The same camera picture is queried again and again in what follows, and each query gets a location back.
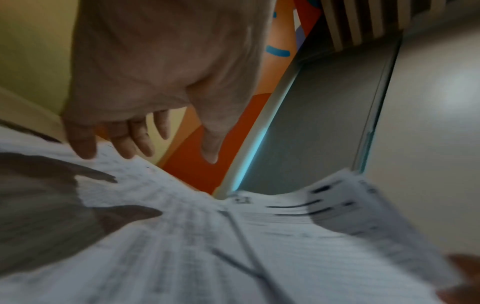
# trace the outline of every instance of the hand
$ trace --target hand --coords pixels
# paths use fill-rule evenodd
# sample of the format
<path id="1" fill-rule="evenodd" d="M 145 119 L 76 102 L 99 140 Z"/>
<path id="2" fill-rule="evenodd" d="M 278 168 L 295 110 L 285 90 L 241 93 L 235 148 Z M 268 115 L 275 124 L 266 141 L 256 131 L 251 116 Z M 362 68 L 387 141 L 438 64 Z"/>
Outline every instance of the hand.
<path id="1" fill-rule="evenodd" d="M 450 260 L 469 279 L 467 285 L 438 291 L 441 300 L 447 304 L 480 303 L 480 257 L 473 255 L 451 255 Z"/>
<path id="2" fill-rule="evenodd" d="M 62 113 L 82 158 L 96 154 L 103 124 L 124 158 L 154 146 L 146 115 L 170 135 L 169 110 L 192 105 L 201 153 L 215 163 L 258 82 L 274 0 L 81 0 L 72 79 Z"/>

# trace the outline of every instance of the wooden beam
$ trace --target wooden beam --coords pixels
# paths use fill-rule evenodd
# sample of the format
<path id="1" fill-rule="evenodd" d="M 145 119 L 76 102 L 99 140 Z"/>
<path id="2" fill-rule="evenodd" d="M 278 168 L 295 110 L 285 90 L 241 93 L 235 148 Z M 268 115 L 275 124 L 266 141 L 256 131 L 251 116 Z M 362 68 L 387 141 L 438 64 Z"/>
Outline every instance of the wooden beam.
<path id="1" fill-rule="evenodd" d="M 368 6 L 370 7 L 370 18 L 371 28 L 373 30 L 373 37 L 380 38 L 385 34 L 382 2 L 381 0 L 368 0 Z"/>
<path id="2" fill-rule="evenodd" d="M 430 15 L 433 17 L 440 16 L 445 11 L 447 0 L 431 0 Z"/>
<path id="3" fill-rule="evenodd" d="M 350 26 L 351 40 L 353 45 L 362 44 L 362 31 L 360 29 L 359 11 L 357 9 L 357 0 L 343 0 L 345 3 L 346 16 Z"/>
<path id="4" fill-rule="evenodd" d="M 328 29 L 330 30 L 333 47 L 335 48 L 335 51 L 339 52 L 344 49 L 344 44 L 340 35 L 337 12 L 333 6 L 333 1 L 336 0 L 321 0 L 321 5 L 323 13 L 325 14 L 326 23 L 328 24 Z"/>
<path id="5" fill-rule="evenodd" d="M 398 28 L 406 29 L 412 19 L 412 0 L 397 0 Z"/>

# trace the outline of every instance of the gray door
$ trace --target gray door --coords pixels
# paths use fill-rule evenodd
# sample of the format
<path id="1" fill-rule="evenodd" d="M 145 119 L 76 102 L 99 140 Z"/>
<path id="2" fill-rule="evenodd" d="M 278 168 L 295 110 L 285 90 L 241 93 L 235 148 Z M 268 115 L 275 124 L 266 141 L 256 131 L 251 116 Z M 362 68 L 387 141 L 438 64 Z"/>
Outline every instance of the gray door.
<path id="1" fill-rule="evenodd" d="M 285 193 L 357 169 L 397 45 L 390 40 L 305 63 L 239 189 Z"/>

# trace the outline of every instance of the book page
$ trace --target book page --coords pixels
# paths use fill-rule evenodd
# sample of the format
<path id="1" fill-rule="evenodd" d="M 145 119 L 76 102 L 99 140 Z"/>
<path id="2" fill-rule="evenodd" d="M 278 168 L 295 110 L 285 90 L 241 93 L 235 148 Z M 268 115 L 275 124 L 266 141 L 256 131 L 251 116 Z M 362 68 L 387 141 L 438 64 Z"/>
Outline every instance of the book page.
<path id="1" fill-rule="evenodd" d="M 406 241 L 356 183 L 342 171 L 288 195 L 240 192 L 228 210 L 287 301 L 438 302 L 434 285 L 462 278 L 446 262 L 430 263 L 432 252 Z"/>
<path id="2" fill-rule="evenodd" d="M 108 143 L 82 160 L 2 137 L 0 201 L 2 303 L 243 303 L 247 284 L 264 301 L 213 252 L 222 204 Z"/>

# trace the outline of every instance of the painted mural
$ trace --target painted mural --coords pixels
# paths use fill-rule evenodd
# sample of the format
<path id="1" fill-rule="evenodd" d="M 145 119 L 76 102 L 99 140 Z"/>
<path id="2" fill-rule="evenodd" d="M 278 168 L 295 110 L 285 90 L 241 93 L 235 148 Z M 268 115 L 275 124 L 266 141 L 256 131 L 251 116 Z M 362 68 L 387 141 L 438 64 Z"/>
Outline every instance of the painted mural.
<path id="1" fill-rule="evenodd" d="M 321 14 L 319 0 L 277 0 L 260 83 L 237 125 L 225 138 L 218 162 L 211 165 L 202 159 L 203 128 L 195 110 L 187 108 L 157 166 L 192 187 L 212 194 L 221 184 L 260 111 Z"/>

